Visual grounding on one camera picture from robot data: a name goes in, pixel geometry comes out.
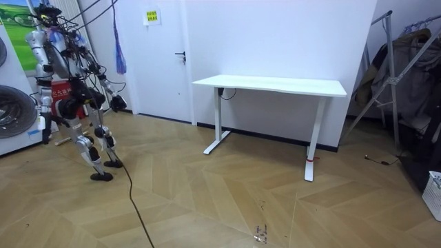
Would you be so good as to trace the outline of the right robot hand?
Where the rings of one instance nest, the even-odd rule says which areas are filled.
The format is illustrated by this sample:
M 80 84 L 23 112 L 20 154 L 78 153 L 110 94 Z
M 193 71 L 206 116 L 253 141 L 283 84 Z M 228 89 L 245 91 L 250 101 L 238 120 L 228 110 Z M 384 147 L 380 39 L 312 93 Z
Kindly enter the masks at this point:
M 114 112 L 125 110 L 127 107 L 127 102 L 120 95 L 115 95 L 110 101 L 110 107 Z

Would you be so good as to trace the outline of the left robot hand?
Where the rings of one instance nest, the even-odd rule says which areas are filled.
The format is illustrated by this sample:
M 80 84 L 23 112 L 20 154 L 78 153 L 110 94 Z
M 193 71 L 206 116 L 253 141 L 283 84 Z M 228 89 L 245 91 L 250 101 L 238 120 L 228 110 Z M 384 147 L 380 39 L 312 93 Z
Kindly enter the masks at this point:
M 40 114 L 40 124 L 42 132 L 42 142 L 47 145 L 50 141 L 50 136 L 52 134 L 52 115 L 51 113 L 41 113 Z

